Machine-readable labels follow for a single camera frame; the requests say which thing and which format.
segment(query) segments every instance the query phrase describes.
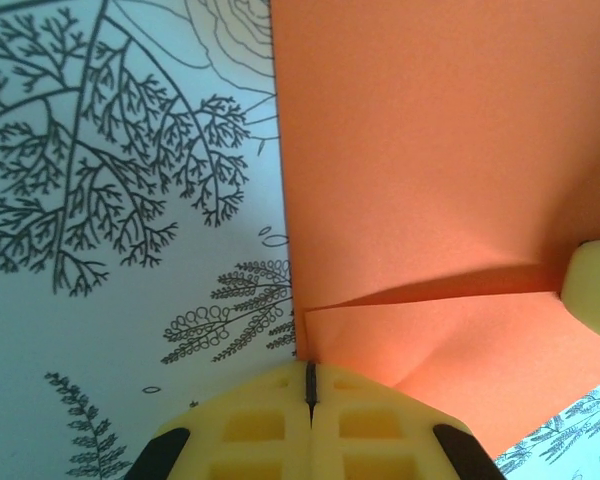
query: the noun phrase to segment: tree branch drawing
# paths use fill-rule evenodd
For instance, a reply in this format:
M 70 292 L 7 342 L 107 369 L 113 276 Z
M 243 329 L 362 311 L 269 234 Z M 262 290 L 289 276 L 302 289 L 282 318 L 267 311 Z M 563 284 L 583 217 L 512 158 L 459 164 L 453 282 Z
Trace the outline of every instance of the tree branch drawing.
M 520 468 L 533 455 L 535 448 L 544 448 L 539 454 L 554 463 L 583 438 L 600 434 L 600 386 L 556 415 L 496 459 L 496 464 L 507 475 Z
M 178 316 L 163 334 L 167 341 L 178 343 L 178 346 L 162 359 L 162 363 L 170 364 L 195 352 L 219 346 L 229 339 L 232 325 L 240 322 L 243 326 L 239 335 L 212 361 L 224 360 L 238 353 L 279 320 L 285 309 L 291 309 L 288 260 L 239 263 L 233 271 L 220 275 L 218 283 L 220 287 L 211 293 L 211 299 L 234 299 L 238 303 L 230 307 L 218 304 L 209 308 L 198 307 Z M 288 345 L 295 339 L 292 322 L 273 327 L 268 333 L 278 336 L 267 345 L 270 349 Z
M 76 465 L 66 473 L 71 477 L 111 478 L 131 466 L 131 462 L 121 460 L 127 447 L 115 447 L 118 437 L 107 433 L 111 427 L 109 419 L 96 421 L 99 410 L 80 388 L 69 383 L 69 378 L 59 373 L 47 373 L 44 378 L 56 392 L 62 395 L 62 403 L 69 406 L 69 415 L 75 417 L 67 426 L 80 432 L 73 444 L 86 450 L 73 455 L 69 462 Z
M 68 7 L 0 18 L 0 274 L 50 271 L 70 296 L 107 280 L 107 244 L 120 265 L 160 264 L 178 228 L 162 222 L 170 190 L 219 227 L 249 181 L 242 107 L 219 95 L 193 107 L 107 6 L 90 34 Z

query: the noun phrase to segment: orange paper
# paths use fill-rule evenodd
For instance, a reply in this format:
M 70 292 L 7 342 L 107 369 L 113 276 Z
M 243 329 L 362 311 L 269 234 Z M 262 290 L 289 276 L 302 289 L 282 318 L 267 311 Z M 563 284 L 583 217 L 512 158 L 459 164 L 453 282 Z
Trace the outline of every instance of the orange paper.
M 600 0 L 272 2 L 298 352 L 497 454 L 600 383 Z

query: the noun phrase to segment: black rubber pad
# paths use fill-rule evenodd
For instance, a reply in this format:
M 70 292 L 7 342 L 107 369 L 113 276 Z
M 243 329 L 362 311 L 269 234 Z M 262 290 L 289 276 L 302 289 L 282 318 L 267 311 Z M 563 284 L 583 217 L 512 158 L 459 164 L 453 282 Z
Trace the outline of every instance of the black rubber pad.
M 127 472 L 125 480 L 167 480 L 189 435 L 186 428 L 175 428 L 151 440 Z
M 446 424 L 433 427 L 433 433 L 460 480 L 506 480 L 473 435 Z

